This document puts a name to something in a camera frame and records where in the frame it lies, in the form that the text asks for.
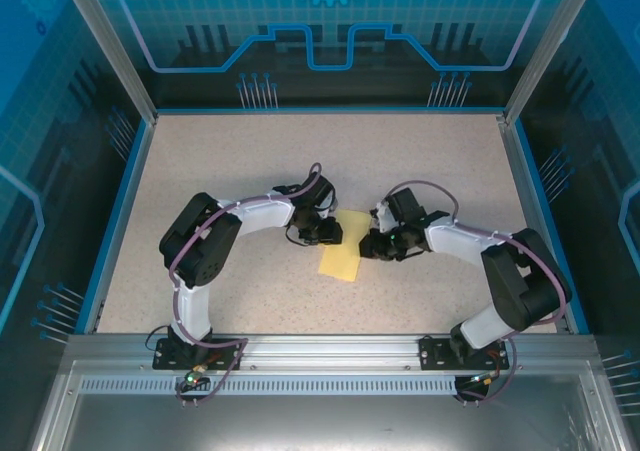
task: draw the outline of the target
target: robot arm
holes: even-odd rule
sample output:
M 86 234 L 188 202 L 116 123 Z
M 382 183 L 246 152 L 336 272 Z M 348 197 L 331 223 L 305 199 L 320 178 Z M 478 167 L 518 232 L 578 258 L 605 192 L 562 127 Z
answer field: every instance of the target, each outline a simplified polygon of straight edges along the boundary
M 305 245 L 340 244 L 342 229 L 329 214 L 337 207 L 335 188 L 323 176 L 304 194 L 287 199 L 287 194 L 304 189 L 315 177 L 311 173 L 302 185 L 277 186 L 261 200 L 240 204 L 214 221 L 180 260 L 176 273 L 180 278 L 178 296 L 181 324 L 189 336 L 206 341 L 211 335 L 209 290 L 222 271 L 236 238 L 261 229 L 294 226 Z M 167 269 L 205 221 L 233 201 L 215 200 L 206 193 L 195 195 L 180 213 L 160 242 Z M 171 324 L 170 337 L 187 347 L 195 342 L 185 335 L 178 323 Z
M 360 242 L 362 257 L 403 261 L 436 252 L 484 269 L 493 302 L 451 330 L 451 348 L 461 363 L 514 331 L 524 331 L 560 305 L 558 291 L 528 256 L 496 233 L 479 233 L 442 211 L 427 214 L 409 188 L 387 196 L 371 214 L 377 228 Z M 502 234 L 535 253 L 562 284 L 566 301 L 571 299 L 570 288 L 538 233 L 524 229 Z

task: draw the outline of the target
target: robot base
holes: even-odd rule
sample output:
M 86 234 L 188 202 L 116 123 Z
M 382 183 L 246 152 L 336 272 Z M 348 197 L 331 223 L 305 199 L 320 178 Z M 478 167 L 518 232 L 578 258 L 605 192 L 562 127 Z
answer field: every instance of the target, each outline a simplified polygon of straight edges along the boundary
M 211 334 L 202 340 L 212 344 L 229 342 L 229 339 L 213 339 Z M 198 365 L 205 365 L 209 371 L 226 371 L 237 351 L 236 346 L 209 349 L 185 343 L 169 328 L 169 337 L 159 339 L 156 344 L 152 367 L 157 370 L 186 371 Z M 234 370 L 240 368 L 240 361 L 241 359 L 234 366 Z
M 501 356 L 500 370 L 509 369 L 509 359 L 504 343 L 491 343 L 466 357 L 462 364 L 451 349 L 450 338 L 425 336 L 418 341 L 418 347 L 420 368 L 423 371 L 493 371 L 496 369 L 496 363 L 487 355 L 488 351 L 496 351 Z

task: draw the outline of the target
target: yellow cloth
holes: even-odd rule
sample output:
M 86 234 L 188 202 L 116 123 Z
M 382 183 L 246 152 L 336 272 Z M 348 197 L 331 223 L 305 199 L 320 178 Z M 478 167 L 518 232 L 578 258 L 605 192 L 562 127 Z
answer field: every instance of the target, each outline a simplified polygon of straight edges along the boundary
M 325 246 L 318 273 L 353 283 L 360 265 L 358 245 L 369 232 L 371 216 L 360 211 L 339 209 L 336 219 L 342 226 L 342 244 Z

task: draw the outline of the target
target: speckled tabletop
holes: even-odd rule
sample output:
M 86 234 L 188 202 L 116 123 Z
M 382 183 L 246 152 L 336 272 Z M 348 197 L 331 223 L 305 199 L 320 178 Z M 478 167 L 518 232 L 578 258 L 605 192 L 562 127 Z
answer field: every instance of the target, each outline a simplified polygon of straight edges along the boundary
M 172 288 L 158 243 L 194 194 L 261 194 L 302 182 L 314 161 L 345 209 L 367 211 L 393 185 L 421 178 L 457 196 L 463 222 L 525 225 L 494 116 L 162 116 L 99 331 L 144 333 L 170 322 Z M 437 191 L 413 190 L 428 212 L 451 209 Z M 490 302 L 484 272 L 450 256 L 362 260 L 355 283 L 319 275 L 321 257 L 320 248 L 288 243 L 283 229 L 236 241 L 213 283 L 214 332 L 439 333 Z

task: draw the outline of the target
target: black mounting plate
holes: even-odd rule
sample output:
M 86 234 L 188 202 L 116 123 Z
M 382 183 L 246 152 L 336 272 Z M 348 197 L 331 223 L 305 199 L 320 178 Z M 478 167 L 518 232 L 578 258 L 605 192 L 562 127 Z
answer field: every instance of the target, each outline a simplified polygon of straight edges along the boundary
M 468 357 L 464 364 L 460 364 L 458 358 L 451 350 L 449 338 L 432 338 L 425 336 L 418 341 L 420 353 L 420 368 L 422 371 L 493 371 L 496 363 L 486 351 L 504 351 L 504 357 L 500 358 L 500 370 L 509 369 L 509 359 L 504 343 L 491 343 L 484 351 L 478 351 Z
M 213 344 L 227 343 L 228 339 L 208 339 L 207 342 Z M 228 348 L 210 349 L 203 362 L 207 362 L 207 369 L 209 371 L 226 371 L 229 369 L 231 361 L 233 361 L 234 353 L 239 351 L 236 346 Z M 240 369 L 240 361 L 238 360 L 233 367 L 234 370 Z M 153 369 L 158 370 L 190 370 L 194 366 L 202 363 L 194 363 L 186 359 L 180 352 L 180 349 L 176 347 L 169 338 L 159 339 L 156 343 L 156 352 L 153 357 Z

